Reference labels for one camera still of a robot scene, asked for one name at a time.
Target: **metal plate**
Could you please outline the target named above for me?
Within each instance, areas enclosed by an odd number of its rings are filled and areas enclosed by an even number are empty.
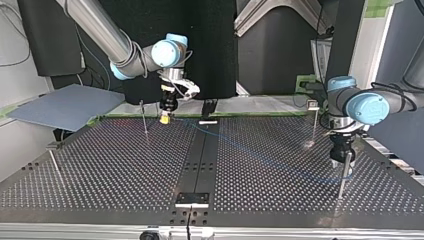
[[[56,154],[60,173],[46,155],[2,182],[0,222],[424,229],[424,188],[364,141],[338,201],[341,169],[310,117],[219,122],[152,119],[147,138],[141,119],[105,119]],[[175,209],[190,191],[210,207]]]
[[[148,135],[141,119],[103,120],[55,153],[60,172],[49,160],[22,171],[2,191],[0,207],[11,215],[47,211],[48,221],[56,221],[63,212],[91,212],[77,223],[108,222],[96,213],[128,213],[136,218],[134,223],[166,219],[168,224],[195,129],[178,121],[164,126],[156,119],[148,119],[147,126]],[[3,216],[2,221],[10,220]]]
[[[211,153],[218,155],[213,207],[202,219],[209,226],[424,229],[423,188],[363,141],[338,201],[341,169],[331,166],[326,131],[315,131],[309,117],[221,119]]]

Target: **end effector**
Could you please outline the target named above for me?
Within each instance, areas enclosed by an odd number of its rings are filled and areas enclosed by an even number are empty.
[[[373,126],[385,120],[389,114],[415,111],[424,107],[424,82],[414,81],[416,74],[408,74],[402,81],[384,85],[374,83],[373,88],[361,90],[352,77],[336,77],[328,82],[330,135],[334,147],[332,160],[344,163],[348,153],[355,152],[352,143],[364,126]]]
[[[153,46],[144,49],[135,48],[138,49],[138,56],[140,56],[135,61],[141,61],[141,66],[144,68],[143,75],[146,77],[148,71],[158,71],[162,80],[163,95],[160,100],[160,109],[162,109],[160,121],[163,124],[170,122],[170,115],[178,108],[178,95],[188,100],[200,92],[200,88],[196,84],[185,78],[184,65],[191,56],[191,52],[187,51],[187,48],[187,37],[176,34],[167,34],[165,40],[161,40]],[[122,69],[122,67],[113,63],[111,63],[111,67],[118,79],[131,79],[123,74],[125,68]]]

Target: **white wall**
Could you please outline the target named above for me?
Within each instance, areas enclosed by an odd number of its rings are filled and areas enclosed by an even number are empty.
[[[392,14],[393,6],[385,17],[362,19],[349,74],[361,89],[375,82]]]
[[[0,1],[18,9],[16,0]],[[9,10],[4,11],[24,32],[19,20]],[[0,65],[25,58],[27,51],[27,40],[0,13]],[[37,76],[32,57],[17,66],[0,67],[0,112],[7,106],[48,93],[50,89],[50,79]],[[51,131],[38,125],[0,119],[0,181],[41,155],[54,140]]]

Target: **thin metal pin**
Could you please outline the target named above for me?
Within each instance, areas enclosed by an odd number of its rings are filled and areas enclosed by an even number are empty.
[[[344,192],[344,189],[345,189],[345,186],[346,186],[347,176],[348,176],[349,170],[350,170],[350,160],[351,159],[352,159],[352,153],[350,152],[346,156],[346,161],[345,161],[343,174],[342,174],[342,181],[340,183],[339,199],[343,199],[343,192]]]
[[[147,135],[149,133],[149,131],[147,130],[143,100],[140,101],[140,111],[141,111],[141,115],[143,116],[144,133]]]

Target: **black panel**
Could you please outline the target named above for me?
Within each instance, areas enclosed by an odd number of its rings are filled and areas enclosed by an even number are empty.
[[[40,76],[81,72],[81,49],[72,20],[55,0],[18,0],[25,33]]]
[[[314,73],[310,41],[315,37],[315,29],[293,9],[271,10],[239,39],[240,83],[251,94],[293,93],[298,75]]]
[[[424,36],[424,17],[414,1],[396,5],[376,81],[394,83],[402,79],[421,39]],[[424,173],[424,109],[389,116],[370,129],[370,135]]]
[[[340,1],[326,80],[349,75],[365,0]]]

